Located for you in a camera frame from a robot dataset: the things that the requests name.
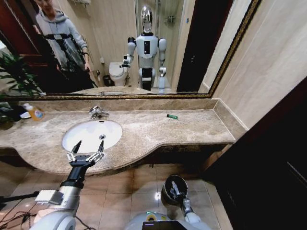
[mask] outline mirror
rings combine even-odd
[[[211,97],[253,2],[2,1],[1,93]]]

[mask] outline gold mirror frame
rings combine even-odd
[[[177,94],[138,94],[138,95],[79,95],[79,94],[49,94],[47,96],[11,96],[3,97],[2,101],[50,101],[50,100],[105,100],[105,99],[187,99],[187,98],[212,98],[221,78],[240,45],[240,42],[246,32],[261,0],[251,0],[244,18],[236,32],[236,35],[228,49],[228,52],[217,72],[213,84],[208,93],[185,93]]]

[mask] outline man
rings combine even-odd
[[[35,2],[40,7],[36,21],[47,37],[63,74],[70,81],[70,91],[93,88],[90,76],[86,73],[86,71],[91,71],[87,44],[74,24],[62,11],[53,7],[52,0],[35,0]],[[85,63],[83,63],[78,49],[82,50]]]

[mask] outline humanoid robot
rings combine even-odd
[[[71,152],[67,153],[72,169],[68,178],[61,183],[60,189],[42,190],[38,194],[36,202],[49,204],[49,207],[38,212],[34,220],[35,224],[30,230],[75,229],[75,217],[86,170],[104,157],[104,141],[101,142],[98,151],[91,156],[75,155],[80,145],[81,141],[73,147]],[[161,197],[164,197],[168,204],[180,205],[185,221],[170,220],[161,213],[146,212],[133,218],[125,230],[211,230],[194,213],[187,193],[187,184],[180,176],[169,176],[163,186]]]
[[[166,67],[164,67],[163,64],[165,61],[166,40],[164,38],[158,39],[151,32],[153,14],[150,7],[144,6],[142,8],[141,22],[143,25],[143,33],[141,33],[141,35],[136,39],[134,37],[128,38],[128,54],[124,55],[123,64],[120,65],[120,67],[130,68],[136,47],[141,67],[139,69],[140,85],[143,89],[150,91],[156,74],[156,70],[153,68],[154,59],[159,50],[159,92],[164,93]]]

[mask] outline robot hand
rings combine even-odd
[[[133,56],[127,54],[124,55],[124,60],[123,60],[123,64],[121,64],[119,67],[123,68],[123,67],[127,67],[130,68],[131,67],[131,62],[133,61]]]

